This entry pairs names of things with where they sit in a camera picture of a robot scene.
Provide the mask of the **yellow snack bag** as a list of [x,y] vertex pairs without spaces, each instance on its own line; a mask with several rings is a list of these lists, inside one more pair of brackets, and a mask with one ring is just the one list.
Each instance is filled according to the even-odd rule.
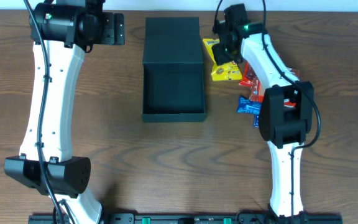
[[242,73],[239,70],[238,65],[235,62],[228,62],[222,65],[218,65],[214,59],[214,53],[212,47],[219,43],[218,39],[203,39],[206,51],[213,61],[213,67],[211,70],[211,77],[214,82],[225,80],[241,80]]

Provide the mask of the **red dried fruit bag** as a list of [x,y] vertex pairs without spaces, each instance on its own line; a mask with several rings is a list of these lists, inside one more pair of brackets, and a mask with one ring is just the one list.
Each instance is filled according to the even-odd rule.
[[250,64],[246,62],[244,73],[242,74],[242,79],[240,80],[239,85],[251,88],[254,84],[256,84],[256,79],[255,72],[253,71]]

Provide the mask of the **orange red cardboard box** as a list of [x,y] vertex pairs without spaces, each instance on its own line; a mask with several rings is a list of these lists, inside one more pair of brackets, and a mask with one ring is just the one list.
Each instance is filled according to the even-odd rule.
[[[262,103],[264,100],[264,89],[262,88],[262,85],[258,78],[253,79],[252,87],[250,90],[250,101]],[[284,99],[284,105],[288,108],[294,108],[296,106],[296,103],[292,103],[289,99]]]

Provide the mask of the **black gift box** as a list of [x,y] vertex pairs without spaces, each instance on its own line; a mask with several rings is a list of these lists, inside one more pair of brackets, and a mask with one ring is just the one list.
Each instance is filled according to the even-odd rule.
[[148,17],[142,64],[144,122],[205,120],[204,58],[198,17]]

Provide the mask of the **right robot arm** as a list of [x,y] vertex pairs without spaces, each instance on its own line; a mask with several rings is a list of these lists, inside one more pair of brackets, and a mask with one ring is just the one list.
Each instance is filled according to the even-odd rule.
[[265,22],[251,22],[244,4],[224,10],[214,20],[219,43],[212,48],[218,65],[245,60],[264,89],[259,131],[272,158],[272,196],[269,209],[276,222],[301,223],[300,158],[307,147],[312,114],[317,112],[313,86],[301,82],[276,52]]

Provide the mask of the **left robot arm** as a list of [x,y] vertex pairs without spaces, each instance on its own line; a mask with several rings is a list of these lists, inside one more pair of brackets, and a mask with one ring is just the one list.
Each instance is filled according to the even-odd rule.
[[94,45],[124,44],[124,16],[103,10],[103,0],[44,1],[30,7],[34,87],[29,122],[5,174],[50,197],[50,216],[32,222],[109,223],[88,184],[91,162],[73,153],[71,121],[78,75]]

